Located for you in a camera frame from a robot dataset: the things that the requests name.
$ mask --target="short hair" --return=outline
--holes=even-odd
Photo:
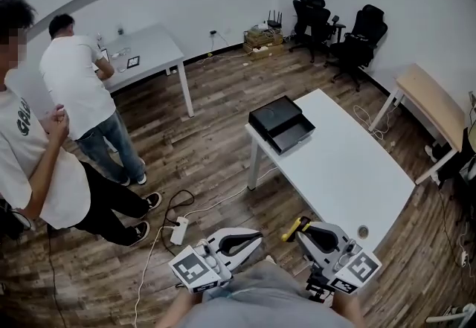
[[[48,27],[51,38],[53,39],[58,32],[69,27],[70,25],[74,25],[74,19],[68,14],[64,13],[62,15],[55,16],[53,20],[51,20],[50,26]]]
[[[25,0],[0,0],[0,43],[8,43],[18,29],[31,27],[35,12]]]

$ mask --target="black pants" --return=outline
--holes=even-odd
[[[131,245],[137,240],[135,229],[125,228],[112,209],[129,217],[140,218],[149,210],[149,203],[126,187],[106,179],[91,165],[81,164],[88,178],[91,207],[75,228],[99,234],[118,245]]]
[[[450,151],[451,146],[446,143],[443,146],[437,144],[435,147],[433,147],[432,153],[435,159],[440,160]],[[444,182],[445,180],[457,175],[474,155],[475,151],[473,151],[468,139],[468,129],[464,129],[463,149],[461,152],[456,152],[456,154],[438,170],[438,179],[441,182]]]

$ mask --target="office chair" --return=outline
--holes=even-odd
[[[360,91],[357,72],[360,66],[368,67],[373,60],[373,52],[377,43],[387,33],[388,26],[383,21],[384,12],[373,5],[366,5],[357,12],[356,23],[351,33],[345,34],[344,42],[332,44],[329,52],[337,62],[326,61],[324,67],[334,65],[341,68],[341,72],[332,78],[332,83],[344,73],[348,73],[356,83],[356,91]]]
[[[293,52],[294,49],[307,48],[311,54],[311,63],[314,62],[314,49],[320,48],[327,51],[328,47],[325,42],[330,39],[337,29],[339,30],[339,37],[343,25],[337,25],[338,16],[332,19],[333,24],[330,25],[327,20],[330,17],[330,11],[324,8],[326,2],[324,0],[294,0],[297,14],[297,23],[295,25],[296,46],[289,49]],[[306,34],[307,27],[311,27],[311,36]]]

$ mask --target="black sneaker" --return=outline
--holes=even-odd
[[[129,245],[129,247],[135,245],[136,243],[146,239],[150,232],[150,225],[147,221],[139,222],[136,226],[131,226],[132,229],[135,229],[137,233],[137,240]]]
[[[162,202],[162,196],[160,193],[157,192],[152,193],[151,195],[148,195],[146,197],[146,201],[149,203],[149,210],[141,218],[144,218],[151,210],[158,208],[158,206]]]

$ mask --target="white t-shirt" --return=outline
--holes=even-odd
[[[48,136],[25,100],[10,89],[0,91],[0,193],[12,208],[26,208],[31,197],[28,179],[48,145]],[[91,194],[83,166],[59,150],[50,189],[41,214],[56,229],[81,222]]]
[[[101,58],[97,44],[87,36],[58,37],[51,41],[39,64],[53,101],[65,106],[73,140],[116,110],[109,91],[92,68],[92,63]]]

